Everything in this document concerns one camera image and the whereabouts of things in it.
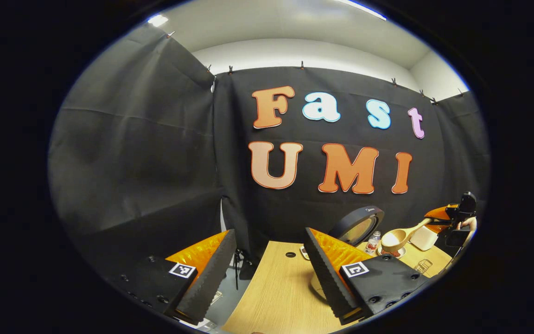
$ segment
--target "orange letter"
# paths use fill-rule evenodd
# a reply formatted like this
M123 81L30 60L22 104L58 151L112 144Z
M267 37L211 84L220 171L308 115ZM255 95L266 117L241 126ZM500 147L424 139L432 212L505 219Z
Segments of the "orange letter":
M288 100L283 96L273 100L275 95L294 97L295 92L289 85L255 91L253 93L253 97L257 99L257 120L253 123L255 129L276 127L281 124L281 118L275 116L275 110L285 114L288 111Z
M274 178L269 175L269 152L273 150L273 144L267 141L253 141L248 144L250 149L250 173L255 182L271 189L288 188L296 180L296 165L298 154L303 149L297 142L284 142L280 150L286 154L284 157L284 175Z
M378 157L376 148L362 148L351 163L343 145L325 144L323 152L327 154L327 169L324 172L324 181L318 186L323 193L334 193L339 189L335 179L339 177L341 188L344 192L350 189L354 180L358 178L356 185L351 189L356 194L371 194L375 191L372 178L375 172L375 161Z
M411 154L399 152L395 158L399 162L397 167L397 180L394 182L392 192L394 194L405 194L407 192L407 176L409 175L409 163L413 160Z

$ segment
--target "white wall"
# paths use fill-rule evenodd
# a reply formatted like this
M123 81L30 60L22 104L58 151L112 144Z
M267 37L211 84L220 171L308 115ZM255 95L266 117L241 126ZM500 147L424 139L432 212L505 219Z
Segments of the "white wall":
M351 47L305 39L255 39L208 47L193 52L213 74L247 68L300 66L363 74L419 91L409 70L371 53Z
M436 101L465 93L469 87L460 76L437 53L430 51L411 68L411 74L424 95L436 98Z

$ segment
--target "screw hole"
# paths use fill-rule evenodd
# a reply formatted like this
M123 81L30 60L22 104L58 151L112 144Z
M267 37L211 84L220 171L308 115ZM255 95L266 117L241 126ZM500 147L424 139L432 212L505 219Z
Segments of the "screw hole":
M162 296L162 295L158 295L157 296L157 299L158 299L158 302L163 302L165 304L168 304L168 299L165 297L165 296Z

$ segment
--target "blue letter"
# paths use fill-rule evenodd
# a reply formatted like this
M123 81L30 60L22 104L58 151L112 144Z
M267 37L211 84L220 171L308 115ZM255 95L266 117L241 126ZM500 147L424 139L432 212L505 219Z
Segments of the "blue letter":
M390 108L382 101L368 100L366 109L371 114L368 116L368 122L373 128L388 129L390 127Z
M322 120L327 122L337 122L341 114L337 112L337 100L331 94L327 93L310 93L305 97L307 103L302 108L302 114L309 120Z

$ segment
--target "pink letter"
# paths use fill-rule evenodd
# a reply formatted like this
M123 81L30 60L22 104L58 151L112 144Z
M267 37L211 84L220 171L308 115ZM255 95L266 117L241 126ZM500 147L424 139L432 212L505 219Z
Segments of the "pink letter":
M411 125L413 125L413 133L415 137L419 139L424 138L424 131L420 127L420 122L422 121L421 115L417 113L416 108L411 108L407 114L411 117Z

